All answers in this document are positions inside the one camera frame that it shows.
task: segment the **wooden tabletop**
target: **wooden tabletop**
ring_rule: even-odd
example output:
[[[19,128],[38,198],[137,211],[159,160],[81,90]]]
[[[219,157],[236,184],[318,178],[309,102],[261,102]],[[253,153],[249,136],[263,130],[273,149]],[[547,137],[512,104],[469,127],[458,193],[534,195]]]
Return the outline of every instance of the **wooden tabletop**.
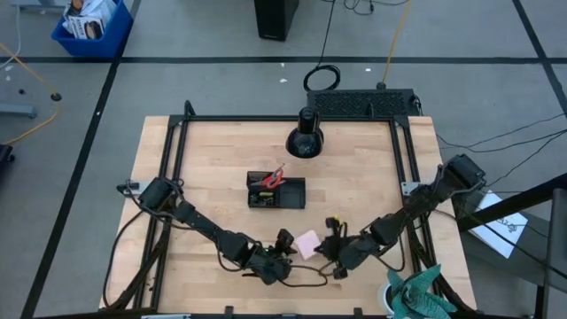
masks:
[[[422,181],[431,182],[441,163],[431,118],[410,118],[411,133]],[[284,148],[295,122],[191,122],[183,156],[181,178],[185,198],[200,213],[227,230],[241,231],[265,244],[276,240],[285,228],[294,237],[315,230],[322,239],[325,218],[338,215],[348,222],[350,234],[376,217],[401,208],[398,177],[387,123],[323,122],[322,154],[314,159],[297,159]],[[131,178],[150,181],[158,174],[167,131],[167,117],[147,117]],[[400,140],[403,133],[399,131]],[[402,144],[404,166],[410,180],[408,160]],[[169,174],[173,167],[175,147]],[[246,204],[246,172],[274,170],[285,163],[284,175],[307,179],[307,205],[303,210],[250,209]],[[453,213],[448,203],[439,209]],[[120,228],[137,209],[126,200]],[[118,298],[140,266],[148,225],[142,216],[124,233],[118,244],[108,286],[110,300]],[[441,271],[454,290],[471,307],[475,299],[456,223],[442,214],[430,217],[431,233]],[[403,236],[406,268],[411,273],[407,236]],[[321,267],[326,260],[316,255],[293,263]],[[401,264],[400,245],[385,254],[394,267]],[[287,282],[316,284],[315,272],[294,269]],[[267,286],[260,279],[241,277],[221,269],[214,244],[196,232],[173,230],[167,254],[159,311],[222,313],[234,306],[237,314],[335,314],[346,315],[354,307],[364,314],[385,314],[377,302],[378,288],[387,283],[386,268],[369,257],[349,271],[347,279],[333,280],[320,288]],[[145,286],[144,304],[149,305],[153,275]]]

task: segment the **yellow cable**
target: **yellow cable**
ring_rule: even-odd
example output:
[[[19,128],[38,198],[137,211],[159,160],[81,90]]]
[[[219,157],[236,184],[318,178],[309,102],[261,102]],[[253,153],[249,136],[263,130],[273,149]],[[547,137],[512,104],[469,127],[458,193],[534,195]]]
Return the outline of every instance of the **yellow cable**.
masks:
[[[411,5],[411,0],[408,0],[406,4],[406,9],[404,9],[404,14],[401,16],[400,24],[396,29],[396,33],[393,35],[392,45],[390,46],[390,53],[388,53],[388,60],[386,61],[386,69],[384,70],[384,76],[382,77],[382,83],[386,83],[386,77],[388,76],[388,71],[390,71],[390,60],[392,60],[393,50],[396,47],[396,42],[398,41],[398,35],[402,28],[404,28],[404,23],[406,23],[406,18],[408,17],[409,6]]]
[[[36,72],[34,72],[32,69],[30,69],[24,62],[22,62],[18,57],[16,57],[10,50],[8,50],[8,48],[6,48],[4,46],[3,43],[0,43],[0,49],[4,50],[6,53],[8,53],[10,56],[12,56],[14,58],[14,60],[16,60],[24,69],[26,69],[26,71],[28,71],[29,73],[31,73],[37,80],[39,80],[39,82],[43,83],[43,85],[45,85],[45,87],[47,88],[47,90],[51,93],[51,95],[55,95],[57,94],[57,91],[55,89],[53,89],[53,87],[47,82],[45,81],[41,76],[39,76]],[[60,102],[55,102],[55,113],[46,121],[38,124],[36,127],[30,129],[29,131],[25,132],[24,134],[11,139],[10,141],[4,143],[6,145],[12,145],[14,143],[19,142],[20,140],[24,139],[26,136],[36,132],[36,130],[48,125],[49,123],[53,122],[53,120],[55,120],[55,118],[59,115],[59,110],[61,108],[61,103]]]

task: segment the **black desk lamp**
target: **black desk lamp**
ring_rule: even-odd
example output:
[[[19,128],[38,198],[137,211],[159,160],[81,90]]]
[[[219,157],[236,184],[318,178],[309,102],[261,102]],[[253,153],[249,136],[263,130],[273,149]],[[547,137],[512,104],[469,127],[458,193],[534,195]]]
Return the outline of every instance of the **black desk lamp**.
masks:
[[[304,107],[299,111],[298,127],[287,137],[285,149],[291,155],[301,159],[312,159],[322,151],[324,137],[319,124],[321,116],[311,108]]]

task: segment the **pink object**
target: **pink object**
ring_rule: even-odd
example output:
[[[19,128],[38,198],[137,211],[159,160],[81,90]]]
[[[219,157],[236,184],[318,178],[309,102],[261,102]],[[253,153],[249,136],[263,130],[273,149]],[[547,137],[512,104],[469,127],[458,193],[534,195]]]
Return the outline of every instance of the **pink object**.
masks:
[[[299,252],[301,253],[301,257],[303,257],[304,261],[308,260],[316,254],[314,249],[320,244],[321,242],[319,241],[319,237],[314,230],[310,230],[295,239],[295,245],[298,247]]]

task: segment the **teal cloth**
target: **teal cloth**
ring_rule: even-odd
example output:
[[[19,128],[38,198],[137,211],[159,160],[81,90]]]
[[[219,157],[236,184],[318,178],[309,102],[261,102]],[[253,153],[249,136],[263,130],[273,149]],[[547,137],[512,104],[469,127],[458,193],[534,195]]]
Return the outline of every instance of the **teal cloth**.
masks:
[[[440,272],[441,265],[435,265],[404,281],[395,271],[388,271],[394,319],[450,319],[447,313],[454,312],[457,308],[443,298],[427,292]]]

